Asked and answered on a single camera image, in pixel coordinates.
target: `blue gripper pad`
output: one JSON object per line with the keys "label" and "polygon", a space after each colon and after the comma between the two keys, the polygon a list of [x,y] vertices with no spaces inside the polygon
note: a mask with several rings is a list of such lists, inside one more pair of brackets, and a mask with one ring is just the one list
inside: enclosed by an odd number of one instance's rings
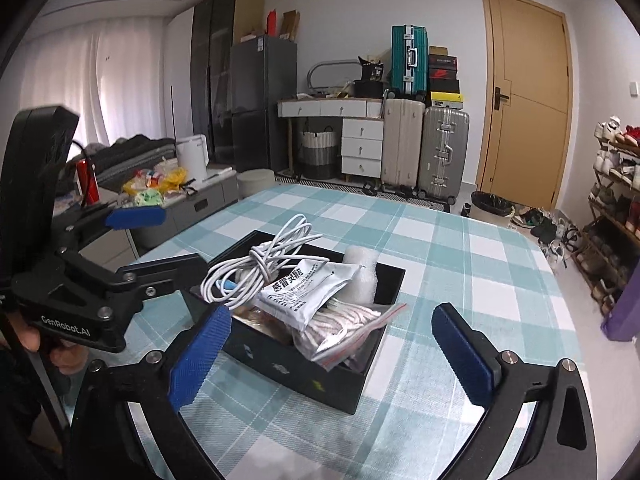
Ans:
{"label": "blue gripper pad", "polygon": [[168,397],[176,413],[194,401],[230,333],[231,312],[227,307],[219,306],[169,372]]}
{"label": "blue gripper pad", "polygon": [[492,370],[486,355],[481,355],[481,349],[472,339],[480,336],[493,348],[491,343],[481,332],[471,330],[450,303],[443,303],[435,308],[431,316],[431,330],[471,403],[488,408],[494,397],[494,389],[500,381],[499,371],[496,377],[499,365],[493,359],[495,366]]}
{"label": "blue gripper pad", "polygon": [[162,225],[166,218],[166,211],[159,205],[147,205],[142,207],[123,207],[114,209],[104,221],[112,229],[138,229]]}

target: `door frame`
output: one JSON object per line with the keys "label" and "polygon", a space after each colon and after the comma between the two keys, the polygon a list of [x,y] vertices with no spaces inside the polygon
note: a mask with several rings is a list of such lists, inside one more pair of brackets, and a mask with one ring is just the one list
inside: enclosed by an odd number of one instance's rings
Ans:
{"label": "door frame", "polygon": [[[566,115],[566,131],[564,134],[564,148],[562,152],[562,162],[558,171],[558,178],[556,179],[556,188],[554,190],[554,197],[551,202],[551,207],[555,208],[558,202],[558,195],[560,193],[560,186],[562,184],[562,177],[564,176],[564,167],[566,165],[566,156],[569,148],[569,140],[571,137],[571,124],[574,114],[574,64],[571,56],[571,41],[569,38],[569,27],[566,22],[566,16],[564,12],[552,9],[543,4],[539,4],[533,0],[518,0],[540,9],[551,12],[562,19],[562,25],[564,26],[564,39],[566,42],[566,55],[567,63],[569,64],[569,95],[568,95],[568,107]],[[491,117],[494,110],[494,28],[491,20],[491,9],[489,7],[489,0],[482,0],[482,6],[484,7],[484,24],[486,29],[486,103],[484,105],[484,127],[482,128],[482,146],[480,149],[480,161],[478,162],[478,172],[476,173],[476,186],[480,191],[482,189],[482,181],[484,180],[484,173],[486,171],[486,157],[489,150],[489,134],[491,130]]]}

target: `patterned rug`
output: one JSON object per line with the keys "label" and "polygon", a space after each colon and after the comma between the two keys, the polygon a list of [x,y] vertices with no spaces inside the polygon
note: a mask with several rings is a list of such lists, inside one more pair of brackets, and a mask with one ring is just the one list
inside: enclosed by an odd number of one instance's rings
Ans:
{"label": "patterned rug", "polygon": [[[276,182],[281,184],[300,184],[301,186],[311,186],[311,187],[321,187],[323,189],[335,189],[338,191],[343,191],[346,193],[353,193],[357,195],[366,195],[363,192],[362,186],[350,186],[349,184],[334,184],[333,182],[325,182],[322,180],[307,180],[306,178],[301,178],[300,180],[296,178],[292,178],[290,176],[283,176],[276,174]],[[420,207],[426,207],[428,209],[433,209],[436,211],[443,211],[445,213],[450,213],[451,208],[449,204],[436,202],[435,200],[430,200],[429,198],[404,198],[396,195],[395,193],[391,193],[388,191],[379,191],[376,195],[380,198],[385,198],[386,200],[391,200],[393,202],[403,202],[407,204],[417,205]]]}

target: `wooden door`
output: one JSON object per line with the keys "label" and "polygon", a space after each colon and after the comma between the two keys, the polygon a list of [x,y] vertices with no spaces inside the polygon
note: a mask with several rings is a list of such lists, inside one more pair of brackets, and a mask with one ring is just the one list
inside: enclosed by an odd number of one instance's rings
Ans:
{"label": "wooden door", "polygon": [[494,81],[481,190],[551,209],[564,170],[572,106],[564,16],[526,0],[488,0],[488,5]]}

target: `white curtain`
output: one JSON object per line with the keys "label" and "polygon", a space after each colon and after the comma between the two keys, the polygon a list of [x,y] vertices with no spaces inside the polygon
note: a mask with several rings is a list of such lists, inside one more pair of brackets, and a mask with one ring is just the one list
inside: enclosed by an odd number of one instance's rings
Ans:
{"label": "white curtain", "polygon": [[64,105],[80,116],[82,144],[164,137],[163,29],[162,18],[119,18],[30,41],[20,108]]}

